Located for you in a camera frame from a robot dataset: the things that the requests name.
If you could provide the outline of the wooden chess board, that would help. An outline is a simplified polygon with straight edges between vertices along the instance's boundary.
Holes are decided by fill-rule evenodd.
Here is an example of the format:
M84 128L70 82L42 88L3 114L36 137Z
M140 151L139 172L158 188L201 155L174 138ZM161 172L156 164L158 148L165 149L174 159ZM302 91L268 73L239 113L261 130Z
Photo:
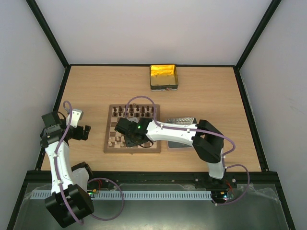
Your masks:
M115 126L120 118L124 116L126 106L124 104L111 104L108 111L108 119L106 124L105 133L105 143L104 143L104 153L127 153L127 154L159 154L161 152L161 145L159 141L154 141L153 143L146 142L141 146L136 146L132 148L126 147L124 136L121 133L115 131ZM129 106L126 118L135 117L136 113L150 113L152 118L152 113L154 112L154 107L150 104L136 104L133 103Z

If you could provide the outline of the silver metal tray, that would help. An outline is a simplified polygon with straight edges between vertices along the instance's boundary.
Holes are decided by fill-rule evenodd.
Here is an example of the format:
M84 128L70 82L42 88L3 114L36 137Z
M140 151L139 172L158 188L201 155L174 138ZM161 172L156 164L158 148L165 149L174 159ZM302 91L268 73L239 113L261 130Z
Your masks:
M194 117L178 117L178 118L167 119L166 122L171 123L171 124L178 124L178 125L191 125L191 124L196 124L197 120ZM179 142L168 141L167 148L169 151L189 150L189 149L192 149L192 146L189 146L183 143L179 143Z

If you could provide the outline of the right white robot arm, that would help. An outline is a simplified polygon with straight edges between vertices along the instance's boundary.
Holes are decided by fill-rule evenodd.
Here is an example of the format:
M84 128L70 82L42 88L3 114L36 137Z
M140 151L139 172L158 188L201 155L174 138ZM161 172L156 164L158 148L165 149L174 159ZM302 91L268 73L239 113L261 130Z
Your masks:
M140 118L138 122L120 118L115 131L124 136L129 148L160 140L192 146L198 157L208 164L210 184L218 188L226 182L222 163L224 137L206 120L181 125L158 122L151 118Z

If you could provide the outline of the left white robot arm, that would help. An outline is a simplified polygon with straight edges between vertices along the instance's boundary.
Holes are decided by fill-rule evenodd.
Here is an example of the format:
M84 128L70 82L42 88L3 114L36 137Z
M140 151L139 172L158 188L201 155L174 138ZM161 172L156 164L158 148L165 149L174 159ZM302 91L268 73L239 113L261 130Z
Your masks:
M70 139L87 140L90 126L79 126L83 111L73 109L64 119L57 111L42 116L43 129L40 145L49 158L52 187L51 195L45 199L45 206L58 224L65 228L94 211L87 193L87 182L93 176L85 162L71 166L69 158Z

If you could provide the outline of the gold tin box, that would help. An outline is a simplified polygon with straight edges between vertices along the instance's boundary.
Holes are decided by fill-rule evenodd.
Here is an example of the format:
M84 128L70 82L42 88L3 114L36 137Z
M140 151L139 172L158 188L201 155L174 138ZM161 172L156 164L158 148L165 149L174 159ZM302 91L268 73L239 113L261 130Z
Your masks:
M149 79L151 91L175 91L178 89L175 64L151 65Z

